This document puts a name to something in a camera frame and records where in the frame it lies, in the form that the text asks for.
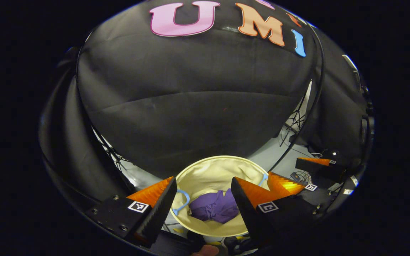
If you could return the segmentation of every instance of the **blue basket handle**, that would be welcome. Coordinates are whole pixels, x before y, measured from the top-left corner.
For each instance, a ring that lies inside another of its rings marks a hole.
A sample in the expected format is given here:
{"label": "blue basket handle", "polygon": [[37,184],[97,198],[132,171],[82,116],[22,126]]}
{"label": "blue basket handle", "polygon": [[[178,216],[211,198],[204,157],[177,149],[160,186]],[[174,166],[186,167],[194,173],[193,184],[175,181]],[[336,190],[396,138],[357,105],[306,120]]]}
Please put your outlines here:
{"label": "blue basket handle", "polygon": [[268,175],[263,174],[263,178],[262,178],[261,182],[259,183],[259,187],[262,185],[262,182],[263,182],[264,180],[266,180],[267,178],[268,178]]}
{"label": "blue basket handle", "polygon": [[181,211],[182,208],[184,208],[185,206],[187,206],[189,204],[189,195],[188,193],[182,191],[182,190],[177,190],[177,193],[182,193],[186,196],[186,203],[184,203],[184,205],[182,205],[180,208],[178,209],[172,209],[174,211],[175,216],[178,216],[178,212]]}

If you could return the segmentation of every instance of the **laundry basket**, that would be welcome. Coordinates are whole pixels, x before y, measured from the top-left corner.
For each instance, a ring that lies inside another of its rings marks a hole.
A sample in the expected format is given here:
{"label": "laundry basket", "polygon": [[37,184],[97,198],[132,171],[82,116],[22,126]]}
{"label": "laundry basket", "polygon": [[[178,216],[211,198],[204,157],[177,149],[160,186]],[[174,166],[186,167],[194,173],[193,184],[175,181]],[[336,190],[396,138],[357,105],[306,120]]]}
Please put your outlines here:
{"label": "laundry basket", "polygon": [[[176,177],[179,191],[186,192],[190,202],[205,193],[224,193],[231,187],[233,177],[242,178],[263,188],[269,189],[264,180],[268,173],[259,165],[241,157],[215,156],[202,159],[185,168]],[[234,219],[221,224],[214,220],[203,222],[190,215],[189,206],[174,213],[174,209],[181,208],[187,202],[183,193],[177,193],[170,209],[175,219],[190,231],[200,235],[225,237],[243,235],[247,228],[238,214]]]}

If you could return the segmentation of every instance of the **purple cloth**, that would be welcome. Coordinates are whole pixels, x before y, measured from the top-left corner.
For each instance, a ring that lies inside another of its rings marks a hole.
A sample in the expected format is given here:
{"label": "purple cloth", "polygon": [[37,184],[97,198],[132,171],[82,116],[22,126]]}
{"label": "purple cloth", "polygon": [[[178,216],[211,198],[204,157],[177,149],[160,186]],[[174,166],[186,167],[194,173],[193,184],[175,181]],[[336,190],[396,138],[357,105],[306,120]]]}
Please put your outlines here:
{"label": "purple cloth", "polygon": [[191,216],[201,221],[214,220],[226,223],[238,215],[235,198],[229,188],[224,196],[218,193],[206,193],[189,204]]}

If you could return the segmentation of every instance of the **human hand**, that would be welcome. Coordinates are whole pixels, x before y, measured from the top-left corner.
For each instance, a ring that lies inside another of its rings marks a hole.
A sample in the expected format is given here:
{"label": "human hand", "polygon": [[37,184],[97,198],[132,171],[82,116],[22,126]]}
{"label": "human hand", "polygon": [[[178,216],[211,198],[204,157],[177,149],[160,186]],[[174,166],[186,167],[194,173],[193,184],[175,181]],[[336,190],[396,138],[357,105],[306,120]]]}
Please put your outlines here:
{"label": "human hand", "polygon": [[216,246],[204,245],[199,252],[191,254],[191,256],[216,256],[219,253],[219,249]]}

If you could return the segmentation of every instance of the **pink letter u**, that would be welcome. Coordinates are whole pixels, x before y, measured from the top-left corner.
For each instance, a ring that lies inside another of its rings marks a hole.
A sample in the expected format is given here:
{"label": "pink letter u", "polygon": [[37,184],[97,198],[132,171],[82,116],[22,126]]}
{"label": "pink letter u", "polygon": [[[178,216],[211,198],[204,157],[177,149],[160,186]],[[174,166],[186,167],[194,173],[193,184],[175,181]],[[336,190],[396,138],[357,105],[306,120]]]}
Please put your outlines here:
{"label": "pink letter u", "polygon": [[161,5],[150,10],[151,31],[158,36],[190,36],[199,34],[210,29],[215,23],[215,7],[220,3],[211,1],[196,1],[192,3],[199,7],[199,18],[195,23],[179,25],[175,23],[176,9],[183,6],[182,3]]}

